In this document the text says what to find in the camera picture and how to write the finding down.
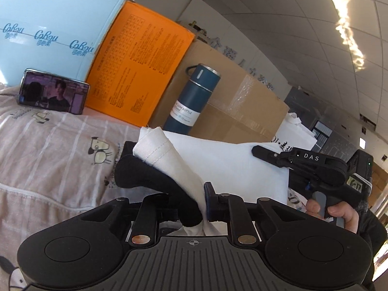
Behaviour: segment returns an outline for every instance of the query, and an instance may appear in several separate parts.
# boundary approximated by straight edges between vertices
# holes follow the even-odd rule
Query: light blue box
[[[0,82],[27,68],[85,81],[125,0],[0,0]]]

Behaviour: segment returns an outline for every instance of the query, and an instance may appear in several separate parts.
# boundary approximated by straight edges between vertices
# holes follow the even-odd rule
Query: finger
[[[321,217],[321,215],[320,215],[319,213],[310,212],[310,211],[306,211],[306,213],[307,213],[308,215],[311,215],[311,216],[316,217],[316,218],[318,218],[318,219],[322,219],[322,217]]]
[[[321,206],[314,199],[309,199],[306,203],[306,210],[308,212],[318,213],[321,210]]]
[[[341,201],[335,206],[328,207],[327,211],[333,217],[344,218],[345,229],[357,233],[358,213],[347,202]]]

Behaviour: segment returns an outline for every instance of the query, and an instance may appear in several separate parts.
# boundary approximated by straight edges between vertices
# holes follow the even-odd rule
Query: smartphone
[[[89,84],[52,73],[27,69],[24,72],[19,105],[82,114]]]

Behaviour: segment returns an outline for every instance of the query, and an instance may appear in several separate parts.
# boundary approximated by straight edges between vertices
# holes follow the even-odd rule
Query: ceiling
[[[356,118],[363,114],[388,140],[388,0],[204,1],[258,46],[290,84]],[[336,30],[339,13],[349,23],[346,44]],[[356,49],[350,51],[352,32]],[[359,71],[353,62],[360,58],[357,46],[364,57]]]

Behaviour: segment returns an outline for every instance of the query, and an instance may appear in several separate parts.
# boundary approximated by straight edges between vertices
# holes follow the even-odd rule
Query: black foam pad
[[[171,203],[178,209],[179,220],[184,226],[195,226],[202,221],[197,202],[171,177],[148,165],[132,154],[134,142],[126,142],[114,171],[114,181],[121,188],[144,186],[171,196]]]

